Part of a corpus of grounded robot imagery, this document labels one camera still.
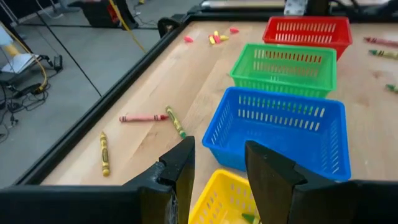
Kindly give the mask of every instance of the green crayon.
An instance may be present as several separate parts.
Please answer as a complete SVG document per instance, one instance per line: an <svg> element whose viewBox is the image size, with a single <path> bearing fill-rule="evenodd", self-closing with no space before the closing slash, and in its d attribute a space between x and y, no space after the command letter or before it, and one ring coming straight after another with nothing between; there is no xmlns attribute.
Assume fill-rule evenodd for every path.
<svg viewBox="0 0 398 224"><path fill-rule="evenodd" d="M182 129L181 123L178 121L170 106L166 106L166 112L169 114L170 119L173 121L174 127L177 130L178 134L181 136L182 139L185 139L185 137L187 137L187 134L185 134L184 129Z"/></svg>
<svg viewBox="0 0 398 224"><path fill-rule="evenodd" d="M394 52L385 52L383 50L369 50L371 55L385 57L385 58L392 58L398 60L398 54Z"/></svg>
<svg viewBox="0 0 398 224"><path fill-rule="evenodd" d="M387 84L387 85L386 85L386 88L387 88L388 90L390 90L390 91L393 91L393 92L395 92L395 93L398 93L398 88L397 88L397 86L395 86L395 85Z"/></svg>
<svg viewBox="0 0 398 224"><path fill-rule="evenodd" d="M242 213L242 217L251 224L261 224L260 219L256 218L254 215Z"/></svg>

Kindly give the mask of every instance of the gray floor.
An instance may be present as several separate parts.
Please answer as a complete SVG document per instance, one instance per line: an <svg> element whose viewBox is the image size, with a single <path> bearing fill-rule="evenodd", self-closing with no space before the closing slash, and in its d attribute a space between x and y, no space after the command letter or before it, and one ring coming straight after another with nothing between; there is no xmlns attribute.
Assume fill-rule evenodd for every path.
<svg viewBox="0 0 398 224"><path fill-rule="evenodd" d="M127 0L131 11L137 2L138 0ZM143 21L157 21L164 16L187 12L200 2L201 0L147 0L137 11L141 12L140 18ZM46 21L49 24L88 25L82 12L64 14L59 19L47 17ZM31 19L28 22L35 24L39 20ZM36 54L47 54L50 57L63 55L64 70L49 80L49 97L42 106L14 115L19 120L18 125L11 126L11 114L6 114L3 124L8 127L9 135L0 143L0 188L12 184L20 177L100 98L45 27L19 26L17 30L27 35L25 41ZM144 55L129 34L122 30L69 27L53 27L52 30L101 94L106 93ZM159 40L156 30L134 30L134 33L147 50ZM58 53L52 50L43 37ZM0 54L0 66L6 63L7 59ZM47 73L52 75L54 71L47 70ZM21 81L17 87L20 89L41 82L39 67L35 66L21 74L19 79ZM3 132L4 127L0 126L0 133Z"/></svg>

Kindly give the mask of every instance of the wooden table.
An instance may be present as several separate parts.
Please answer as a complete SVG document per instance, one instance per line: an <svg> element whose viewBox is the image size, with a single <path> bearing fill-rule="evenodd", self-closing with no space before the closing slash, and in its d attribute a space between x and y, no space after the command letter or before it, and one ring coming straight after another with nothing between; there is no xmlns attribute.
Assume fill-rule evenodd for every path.
<svg viewBox="0 0 398 224"><path fill-rule="evenodd" d="M139 79L108 110L74 149L42 182L44 185L122 185L146 170L180 142L170 121L119 122L129 114L159 114L170 105L188 135L196 139L196 171L192 205L211 174L221 168L201 139L225 89L228 75L243 46L262 42L266 22L191 22L157 57ZM238 34L228 29L237 27ZM210 45L214 30L229 35ZM398 179L398 95L384 88L396 82L398 63L368 55L385 49L363 42L364 36L398 39L396 25L352 24L353 45L338 61L337 90L328 98L346 106L352 179ZM186 44L183 37L195 41ZM108 135L111 175L103 177L101 131Z"/></svg>

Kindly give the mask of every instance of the table frame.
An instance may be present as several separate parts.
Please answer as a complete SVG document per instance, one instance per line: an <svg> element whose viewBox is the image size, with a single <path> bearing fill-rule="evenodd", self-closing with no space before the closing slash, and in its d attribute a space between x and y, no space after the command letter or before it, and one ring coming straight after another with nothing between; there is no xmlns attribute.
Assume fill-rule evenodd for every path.
<svg viewBox="0 0 398 224"><path fill-rule="evenodd" d="M84 135L103 117L124 92L145 72L151 63L193 21L268 21L271 16L283 16L283 7L250 9L201 9L193 7L177 25L170 27L159 21L159 31L168 25L167 33L127 73L108 90L46 153L38 159L14 184L40 184ZM333 10L336 16L348 16L343 9ZM398 17L350 17L351 23L396 23Z"/></svg>

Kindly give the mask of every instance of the yellow basket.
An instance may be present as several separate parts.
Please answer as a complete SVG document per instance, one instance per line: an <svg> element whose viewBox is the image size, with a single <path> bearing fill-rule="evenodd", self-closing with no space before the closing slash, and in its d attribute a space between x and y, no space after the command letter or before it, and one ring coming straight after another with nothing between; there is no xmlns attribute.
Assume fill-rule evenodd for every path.
<svg viewBox="0 0 398 224"><path fill-rule="evenodd" d="M207 182L189 224L248 224L242 213L259 216L249 181L223 169L216 170Z"/></svg>

